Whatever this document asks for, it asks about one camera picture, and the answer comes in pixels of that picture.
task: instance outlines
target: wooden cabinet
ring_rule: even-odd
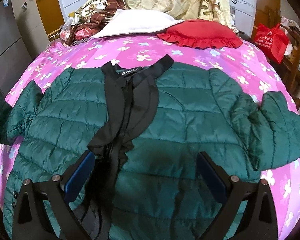
[[[36,0],[36,2],[47,35],[55,32],[65,23],[59,0]]]

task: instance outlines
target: ruffled edge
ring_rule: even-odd
[[[174,43],[180,47],[199,49],[221,49],[223,47],[236,49],[243,44],[243,41],[238,37],[233,39],[184,38],[171,33],[160,33],[157,36],[164,41]]]

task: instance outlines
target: red pillow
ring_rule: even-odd
[[[181,47],[191,48],[238,48],[243,42],[227,26],[208,20],[186,20],[157,35],[160,39]]]

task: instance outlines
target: metal bolt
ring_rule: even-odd
[[[25,180],[23,181],[23,185],[29,185],[30,182],[31,182],[31,179],[25,179]]]
[[[238,182],[238,181],[240,180],[239,177],[236,176],[236,175],[232,175],[232,176],[230,177],[230,179],[231,179],[232,182]]]
[[[61,179],[61,176],[58,174],[52,176],[53,181],[59,181],[60,179]]]
[[[266,179],[261,179],[260,183],[264,186],[268,185],[268,181]]]

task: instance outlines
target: white pillow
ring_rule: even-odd
[[[117,9],[111,22],[93,38],[122,34],[155,33],[169,28],[183,20],[175,20],[168,14],[154,10]]]

